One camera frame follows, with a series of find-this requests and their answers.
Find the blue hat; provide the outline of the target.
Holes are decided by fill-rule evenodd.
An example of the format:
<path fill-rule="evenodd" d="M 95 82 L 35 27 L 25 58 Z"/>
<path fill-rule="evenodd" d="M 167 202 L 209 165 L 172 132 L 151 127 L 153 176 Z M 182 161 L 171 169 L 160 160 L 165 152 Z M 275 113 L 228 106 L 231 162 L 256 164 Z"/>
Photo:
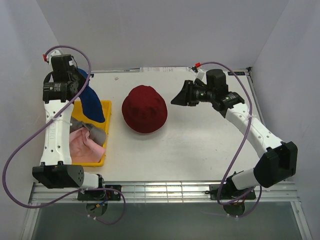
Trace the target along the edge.
<path fill-rule="evenodd" d="M 98 123 L 105 121 L 100 99 L 89 84 L 86 85 L 79 98 L 82 104 L 82 112 L 88 119 Z"/>

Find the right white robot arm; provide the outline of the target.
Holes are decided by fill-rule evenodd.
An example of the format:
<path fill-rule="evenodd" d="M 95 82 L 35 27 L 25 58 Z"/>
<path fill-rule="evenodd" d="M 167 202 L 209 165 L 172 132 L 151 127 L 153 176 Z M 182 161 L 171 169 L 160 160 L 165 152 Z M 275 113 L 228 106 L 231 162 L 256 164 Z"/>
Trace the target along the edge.
<path fill-rule="evenodd" d="M 237 199 L 244 190 L 256 186 L 269 188 L 296 174 L 298 147 L 271 133 L 250 113 L 250 107 L 236 92 L 229 91 L 226 74 L 221 69 L 199 70 L 195 80 L 185 80 L 171 104 L 195 107 L 210 103 L 232 123 L 256 151 L 255 167 L 229 176 L 221 188 L 223 195 Z"/>

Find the dark red bucket hat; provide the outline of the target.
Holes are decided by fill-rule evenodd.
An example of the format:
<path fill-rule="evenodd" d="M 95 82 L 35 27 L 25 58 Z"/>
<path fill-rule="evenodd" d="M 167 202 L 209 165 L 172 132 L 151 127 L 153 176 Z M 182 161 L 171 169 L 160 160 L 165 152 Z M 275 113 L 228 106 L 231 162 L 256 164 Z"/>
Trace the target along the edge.
<path fill-rule="evenodd" d="M 167 121 L 165 100 L 151 86 L 139 85 L 124 99 L 121 107 L 126 124 L 140 134 L 159 130 Z"/>

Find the grey hat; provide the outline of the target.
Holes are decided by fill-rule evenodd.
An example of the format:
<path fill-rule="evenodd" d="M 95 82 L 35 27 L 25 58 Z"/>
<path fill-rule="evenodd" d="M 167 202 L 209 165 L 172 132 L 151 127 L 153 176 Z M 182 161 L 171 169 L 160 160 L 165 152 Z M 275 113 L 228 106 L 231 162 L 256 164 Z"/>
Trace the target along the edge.
<path fill-rule="evenodd" d="M 83 121 L 77 120 L 74 117 L 71 117 L 70 124 L 71 124 L 69 129 L 70 133 L 73 133 L 79 130 L 80 128 L 84 127 L 87 130 L 89 130 L 89 138 L 91 140 L 93 140 L 96 144 L 100 146 L 104 145 L 107 139 L 107 134 L 103 129 L 97 126 L 94 126 L 92 123 L 85 123 Z"/>

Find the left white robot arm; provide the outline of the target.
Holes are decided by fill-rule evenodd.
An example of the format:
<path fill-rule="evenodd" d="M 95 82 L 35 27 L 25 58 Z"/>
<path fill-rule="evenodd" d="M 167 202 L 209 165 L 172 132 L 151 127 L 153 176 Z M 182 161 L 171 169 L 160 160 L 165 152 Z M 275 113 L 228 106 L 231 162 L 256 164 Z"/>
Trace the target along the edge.
<path fill-rule="evenodd" d="M 88 189 L 95 200 L 100 200 L 106 195 L 106 187 L 100 184 L 99 175 L 72 164 L 69 143 L 73 103 L 88 86 L 89 78 L 79 72 L 70 54 L 55 50 L 43 57 L 52 72 L 43 81 L 44 148 L 40 165 L 33 167 L 32 175 L 48 189 Z"/>

